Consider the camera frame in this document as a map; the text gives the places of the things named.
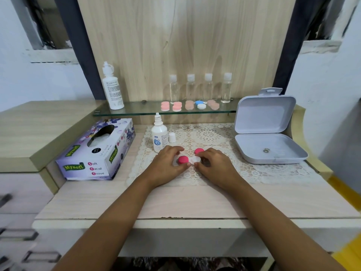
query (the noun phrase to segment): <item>person's left hand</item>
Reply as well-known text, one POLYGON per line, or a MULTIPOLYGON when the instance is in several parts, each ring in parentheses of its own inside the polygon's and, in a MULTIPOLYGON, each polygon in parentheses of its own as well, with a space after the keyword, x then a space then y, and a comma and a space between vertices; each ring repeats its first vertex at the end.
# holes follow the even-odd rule
POLYGON ((139 177, 142 177, 144 181, 149 183, 152 189, 170 182, 191 166, 190 163, 178 166, 173 165, 174 156, 183 150, 184 148, 181 146, 167 145, 159 151, 158 155, 154 157, 151 164, 139 177))

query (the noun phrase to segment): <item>yellow floor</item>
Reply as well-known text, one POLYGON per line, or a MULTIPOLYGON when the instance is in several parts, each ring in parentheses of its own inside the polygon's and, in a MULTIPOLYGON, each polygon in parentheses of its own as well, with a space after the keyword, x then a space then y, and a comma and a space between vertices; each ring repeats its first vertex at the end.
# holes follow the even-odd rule
MULTIPOLYGON (((361 196, 339 178, 332 176, 328 183, 337 190, 354 208, 361 211, 361 196)), ((348 271, 361 270, 361 233, 341 251, 332 255, 348 271)))

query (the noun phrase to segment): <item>glass shelf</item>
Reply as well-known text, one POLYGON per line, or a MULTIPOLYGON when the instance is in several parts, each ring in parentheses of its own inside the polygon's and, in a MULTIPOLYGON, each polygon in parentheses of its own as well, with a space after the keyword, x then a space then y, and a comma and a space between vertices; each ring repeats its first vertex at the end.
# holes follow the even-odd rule
POLYGON ((162 101, 146 101, 146 102, 129 102, 124 103, 124 108, 118 110, 112 110, 108 105, 105 108, 96 110, 94 112, 94 116, 136 116, 136 115, 155 115, 156 112, 163 115, 171 115, 171 114, 205 114, 205 113, 236 113, 237 105, 240 99, 231 99, 229 103, 221 103, 221 101, 217 100, 219 103, 219 109, 213 110, 208 105, 205 109, 198 109, 194 104, 194 109, 187 110, 186 109, 186 101, 182 102, 182 110, 179 112, 175 112, 172 110, 172 104, 170 104, 169 111, 161 111, 160 105, 162 101))

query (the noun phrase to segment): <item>lace doily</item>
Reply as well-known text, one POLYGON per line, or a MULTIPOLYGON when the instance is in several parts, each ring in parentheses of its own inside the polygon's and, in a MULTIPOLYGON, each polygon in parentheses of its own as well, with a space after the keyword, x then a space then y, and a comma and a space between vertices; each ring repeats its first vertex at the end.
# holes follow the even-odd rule
MULTIPOLYGON (((250 164, 242 158, 237 148, 233 123, 199 123, 167 125, 169 132, 174 132, 177 141, 172 145, 184 147, 180 153, 194 156, 196 148, 204 150, 213 147, 226 154, 238 173, 249 183, 290 183, 309 184, 323 181, 306 162, 299 164, 250 164)), ((130 185, 151 163, 156 156, 153 150, 151 126, 147 128, 138 155, 129 173, 127 184, 130 185)), ((193 166, 165 186, 208 185, 208 180, 198 173, 193 166)))

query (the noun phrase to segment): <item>hanging tab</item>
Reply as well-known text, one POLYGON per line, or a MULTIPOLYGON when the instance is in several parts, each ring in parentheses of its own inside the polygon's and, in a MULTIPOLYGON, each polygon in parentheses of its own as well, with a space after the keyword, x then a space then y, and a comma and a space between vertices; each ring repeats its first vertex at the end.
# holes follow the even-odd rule
POLYGON ((268 87, 268 88, 262 88, 258 96, 260 97, 274 97, 276 95, 280 95, 282 92, 282 88, 279 87, 268 87))

